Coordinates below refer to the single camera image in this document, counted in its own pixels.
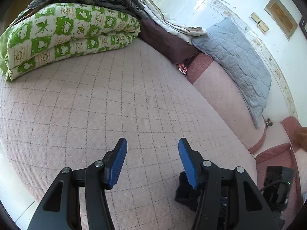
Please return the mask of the black pants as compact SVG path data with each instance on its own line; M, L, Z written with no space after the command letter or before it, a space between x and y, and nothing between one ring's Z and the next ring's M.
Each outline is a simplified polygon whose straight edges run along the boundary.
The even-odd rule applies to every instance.
M175 201L187 206L191 211L196 212L198 204L200 201L201 190L203 185L198 186L198 188L193 189L193 187L188 183L188 179L185 171L181 172L179 175L179 187L175 193Z

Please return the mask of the red pink headboard cushion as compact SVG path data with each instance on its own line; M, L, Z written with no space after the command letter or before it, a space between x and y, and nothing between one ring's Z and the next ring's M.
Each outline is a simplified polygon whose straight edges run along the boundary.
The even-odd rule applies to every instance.
M306 172L306 151L294 142L296 130L301 124L295 117L287 117L281 122L281 133L286 142L270 147L256 155L257 187L263 188L268 166L284 166L295 170L295 176L291 184L287 209L281 217L286 221L284 228L292 223L303 207L304 191L301 187L300 172Z

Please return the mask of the brown cloth on headboard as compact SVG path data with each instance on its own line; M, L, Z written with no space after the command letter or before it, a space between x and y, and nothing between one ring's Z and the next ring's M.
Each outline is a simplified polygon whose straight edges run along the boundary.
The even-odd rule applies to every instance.
M304 151L307 150L307 127L300 127L297 130L295 140L304 149Z

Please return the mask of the small black bow ornament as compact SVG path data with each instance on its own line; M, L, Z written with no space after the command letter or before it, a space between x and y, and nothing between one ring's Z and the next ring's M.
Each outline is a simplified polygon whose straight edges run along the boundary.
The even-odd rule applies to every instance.
M269 126L272 126L273 125L273 120L271 118L268 118L266 121L265 121L265 126L266 126L266 129L269 127Z

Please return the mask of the pink bolster pillow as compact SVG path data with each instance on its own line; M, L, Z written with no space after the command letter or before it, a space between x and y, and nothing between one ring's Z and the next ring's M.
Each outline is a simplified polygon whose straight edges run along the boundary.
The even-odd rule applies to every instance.
M261 117L261 127L257 129L237 85L220 64L210 56L198 53L189 62L187 79L251 154L263 146L266 137L264 118Z

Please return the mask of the red patterned small item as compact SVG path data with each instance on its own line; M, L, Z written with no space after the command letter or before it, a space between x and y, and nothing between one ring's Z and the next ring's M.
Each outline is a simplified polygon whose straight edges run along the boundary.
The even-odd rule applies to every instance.
M183 75L187 74L187 67L184 63L177 64L176 66Z

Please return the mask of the grey quilted blanket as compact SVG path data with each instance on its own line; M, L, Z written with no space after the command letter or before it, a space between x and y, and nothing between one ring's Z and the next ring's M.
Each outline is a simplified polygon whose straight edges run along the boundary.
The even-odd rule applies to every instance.
M260 128L272 78L243 32L230 18L224 18L191 42L225 69L243 96L255 128Z

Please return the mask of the dark maroon folded cloth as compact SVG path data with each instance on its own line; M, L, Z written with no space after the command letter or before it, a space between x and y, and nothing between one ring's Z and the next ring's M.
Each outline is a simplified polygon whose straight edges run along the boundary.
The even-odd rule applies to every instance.
M194 46L167 32L151 18L140 21L138 37L163 54L173 64L183 63L199 52Z

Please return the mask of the cream folded cloth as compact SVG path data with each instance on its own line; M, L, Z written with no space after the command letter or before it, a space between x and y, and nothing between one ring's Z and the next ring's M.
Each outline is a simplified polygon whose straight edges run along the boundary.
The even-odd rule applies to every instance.
M161 9L153 2L153 0L139 0L144 6L145 12L153 21L161 26L168 33L171 33L178 38L184 40L192 45L192 38L203 36L207 31L200 26L187 26L179 24L177 21L172 20L167 14L164 14Z

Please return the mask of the green patterned folded quilt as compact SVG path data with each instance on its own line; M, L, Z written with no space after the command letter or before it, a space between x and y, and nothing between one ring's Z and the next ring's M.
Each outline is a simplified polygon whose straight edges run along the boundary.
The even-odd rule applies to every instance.
M140 33L138 20L94 5L50 4L14 21L1 35L1 75L7 81L55 61L121 49Z

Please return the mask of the beige wall switch plates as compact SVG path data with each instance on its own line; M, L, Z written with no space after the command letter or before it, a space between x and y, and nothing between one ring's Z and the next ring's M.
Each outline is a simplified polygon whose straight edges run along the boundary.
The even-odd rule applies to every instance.
M250 15L250 18L256 23L257 28L263 33L266 34L269 30L268 26L260 19L260 17L253 12Z

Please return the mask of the gold framed wall picture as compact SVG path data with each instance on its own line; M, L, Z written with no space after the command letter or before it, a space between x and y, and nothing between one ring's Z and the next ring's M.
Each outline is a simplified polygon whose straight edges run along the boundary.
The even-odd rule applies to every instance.
M298 27L293 16L280 0L270 0L264 10L272 17L288 40Z

